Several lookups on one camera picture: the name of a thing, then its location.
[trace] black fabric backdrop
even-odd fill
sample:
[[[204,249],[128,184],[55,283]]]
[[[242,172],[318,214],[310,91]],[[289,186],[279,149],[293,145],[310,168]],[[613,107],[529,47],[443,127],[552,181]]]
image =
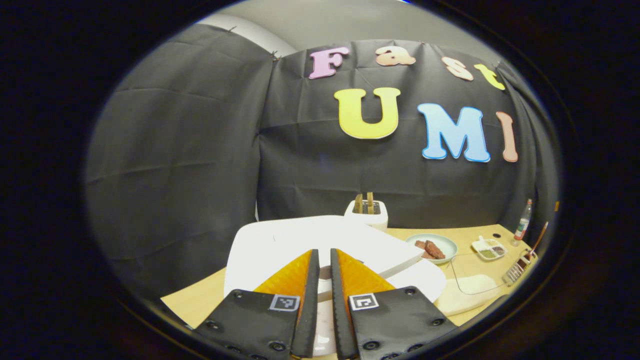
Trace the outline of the black fabric backdrop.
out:
[[[388,45],[404,47],[416,63],[378,65],[375,50]],[[350,53],[337,73],[310,80],[309,54],[339,46]],[[443,56],[462,61],[475,79],[453,76]],[[478,63],[506,90],[491,86]],[[401,91],[395,133],[361,140],[342,132],[333,94],[366,90],[363,118],[377,122],[378,87]],[[425,102],[454,120],[464,106],[481,110],[491,160],[423,158],[426,121],[417,106]],[[502,158],[496,111],[514,120],[516,163]],[[233,32],[197,24],[150,53],[107,102],[89,147],[88,211],[116,273],[151,298],[223,268],[237,230],[255,221],[256,201],[260,220],[341,215],[358,192],[374,192],[390,227],[513,230],[526,198],[537,201],[536,182],[557,179],[553,159],[541,165],[554,144],[544,114],[506,64],[493,69],[434,45],[363,40],[276,61]],[[541,215],[557,197],[557,187],[544,189]]]

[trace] foam letter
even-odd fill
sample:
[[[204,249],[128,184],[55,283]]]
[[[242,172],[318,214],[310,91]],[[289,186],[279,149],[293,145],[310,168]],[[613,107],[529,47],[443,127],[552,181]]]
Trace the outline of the foam letter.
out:
[[[376,62],[382,66],[411,65],[415,63],[415,58],[412,58],[404,47],[385,46],[376,50],[376,54],[378,54]]]
[[[504,136],[504,152],[502,157],[510,162],[514,163],[518,161],[518,153],[516,152],[516,142],[513,138],[513,119],[507,113],[498,111],[495,113],[500,123],[502,124],[502,135]]]
[[[361,99],[367,92],[362,89],[345,89],[333,96],[338,99],[340,128],[349,136],[358,139],[379,139],[391,135],[398,127],[398,106],[396,88],[377,88],[373,93],[380,97],[382,120],[369,124],[362,120]]]
[[[309,79],[325,78],[335,74],[335,69],[331,68],[330,64],[335,67],[342,65],[342,55],[347,55],[348,53],[349,49],[346,47],[336,47],[335,49],[311,53],[311,57],[314,59],[314,71],[309,74]]]
[[[480,72],[482,72],[482,75],[484,75],[484,78],[489,81],[489,84],[495,86],[496,88],[500,89],[500,90],[504,90],[504,85],[500,84],[498,81],[496,81],[495,77],[495,73],[489,69],[487,69],[486,66],[484,66],[483,64],[477,64],[474,65],[474,67],[478,70],[480,70]]]
[[[427,122],[427,147],[422,156],[427,159],[444,159],[447,151],[442,147],[442,139],[451,155],[458,158],[467,141],[465,158],[469,161],[486,163],[491,155],[486,150],[482,131],[482,112],[475,108],[464,107],[460,110],[458,123],[455,124],[447,112],[438,104],[420,104],[418,111]]]
[[[442,62],[447,64],[447,70],[451,74],[454,74],[460,79],[469,81],[472,81],[474,79],[474,76],[469,72],[469,70],[467,70],[465,64],[461,63],[460,61],[445,56],[444,58],[442,58]]]

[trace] ceiling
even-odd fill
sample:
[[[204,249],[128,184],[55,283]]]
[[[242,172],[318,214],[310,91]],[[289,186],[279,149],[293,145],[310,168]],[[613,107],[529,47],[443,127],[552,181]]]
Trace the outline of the ceiling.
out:
[[[297,51],[352,40],[394,39],[463,51],[493,65],[501,60],[461,28],[398,0],[246,0],[218,14],[253,22]]]

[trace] letter m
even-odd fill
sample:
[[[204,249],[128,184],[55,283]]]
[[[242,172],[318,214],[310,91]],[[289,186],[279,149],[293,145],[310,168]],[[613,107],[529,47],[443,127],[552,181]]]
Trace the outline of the letter m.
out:
[[[438,104],[420,104],[418,111],[424,115],[427,122],[427,147],[422,150],[422,156],[425,158],[446,158],[447,151],[442,147],[442,140],[444,140],[451,155],[457,159],[466,140],[465,158],[467,160],[486,163],[491,159],[484,142],[480,110],[462,108],[457,124]]]

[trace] white wall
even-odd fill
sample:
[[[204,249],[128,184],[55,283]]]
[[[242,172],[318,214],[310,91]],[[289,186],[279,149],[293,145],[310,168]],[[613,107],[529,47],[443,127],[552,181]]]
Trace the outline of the white wall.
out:
[[[198,21],[198,23],[227,30],[233,28],[234,33],[255,42],[270,53],[277,51],[276,56],[286,56],[298,52],[297,49],[269,30],[241,17],[215,13]]]
[[[298,51],[351,40],[395,39],[463,51],[493,65],[501,59],[463,29],[396,0],[247,0],[218,14],[248,20]]]

